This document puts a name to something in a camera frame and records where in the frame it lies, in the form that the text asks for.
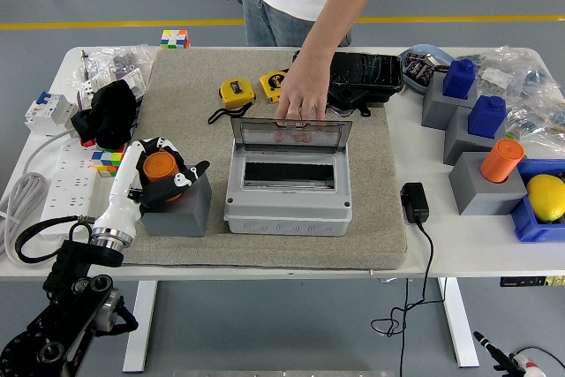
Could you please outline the person's left hand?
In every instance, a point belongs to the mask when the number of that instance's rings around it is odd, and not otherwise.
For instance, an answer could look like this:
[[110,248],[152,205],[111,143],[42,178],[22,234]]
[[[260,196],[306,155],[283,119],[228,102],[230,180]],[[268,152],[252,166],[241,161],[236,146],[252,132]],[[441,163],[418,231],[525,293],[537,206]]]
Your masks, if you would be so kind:
[[300,51],[282,82],[276,119],[326,119],[326,105],[333,54],[314,56]]

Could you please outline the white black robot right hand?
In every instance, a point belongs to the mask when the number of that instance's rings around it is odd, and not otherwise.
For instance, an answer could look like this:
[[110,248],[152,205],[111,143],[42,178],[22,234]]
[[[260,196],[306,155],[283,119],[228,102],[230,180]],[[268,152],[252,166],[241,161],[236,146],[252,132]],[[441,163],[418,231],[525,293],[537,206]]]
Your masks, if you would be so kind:
[[530,358],[518,353],[505,353],[494,346],[485,336],[478,331],[473,332],[473,336],[496,361],[493,367],[496,371],[503,372],[503,376],[510,377],[546,377],[546,374]]

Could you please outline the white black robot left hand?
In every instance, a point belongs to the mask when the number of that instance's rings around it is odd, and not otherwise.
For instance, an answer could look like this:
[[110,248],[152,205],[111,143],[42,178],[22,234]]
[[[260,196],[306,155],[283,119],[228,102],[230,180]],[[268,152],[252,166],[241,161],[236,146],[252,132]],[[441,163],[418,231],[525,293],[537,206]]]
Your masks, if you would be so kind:
[[[150,183],[142,175],[143,162],[151,154],[168,153],[178,172]],[[190,167],[174,145],[158,137],[134,141],[126,148],[109,192],[109,205],[98,217],[92,229],[93,245],[112,245],[117,250],[131,245],[136,237],[136,223],[154,207],[189,190],[205,174],[210,162],[201,161]]]

